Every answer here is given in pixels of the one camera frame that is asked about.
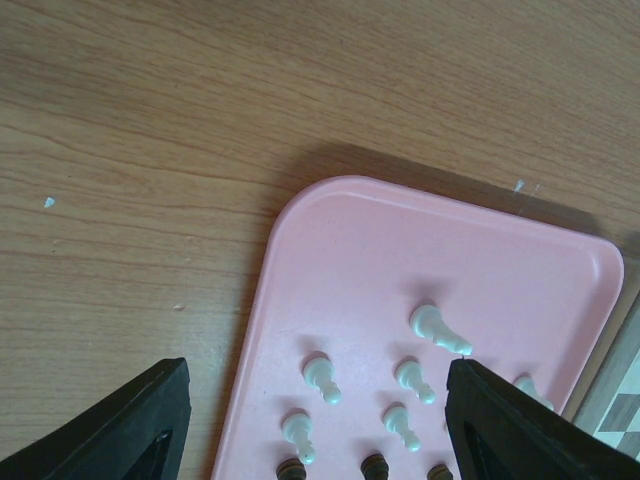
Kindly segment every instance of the white chess piece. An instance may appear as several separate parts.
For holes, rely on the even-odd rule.
[[[329,405],[335,405],[342,400],[342,392],[333,382],[335,368],[326,358],[314,358],[307,363],[302,371],[304,381],[310,387],[320,389],[322,398]]]
[[[471,355],[473,351],[473,346],[468,341],[444,323],[442,313],[433,305],[418,307],[411,315],[410,324],[416,335],[427,338],[452,353]]]
[[[410,452],[420,450],[420,439],[409,428],[409,412],[404,407],[393,407],[385,413],[382,422],[391,433],[397,433],[402,438],[404,446]]]
[[[296,446],[298,458],[305,465],[313,463],[316,459],[316,451],[309,440],[311,429],[311,419],[304,413],[294,413],[282,424],[284,439]]]
[[[422,403],[431,405],[436,401],[436,392],[422,380],[422,374],[422,367],[413,360],[409,360],[396,370],[396,380],[402,388],[416,392]]]
[[[536,385],[535,383],[533,383],[533,379],[531,377],[520,377],[513,384],[516,388],[522,390],[524,393],[547,407],[552,412],[554,411],[553,403],[551,403],[549,400],[538,393],[538,391],[536,390]]]

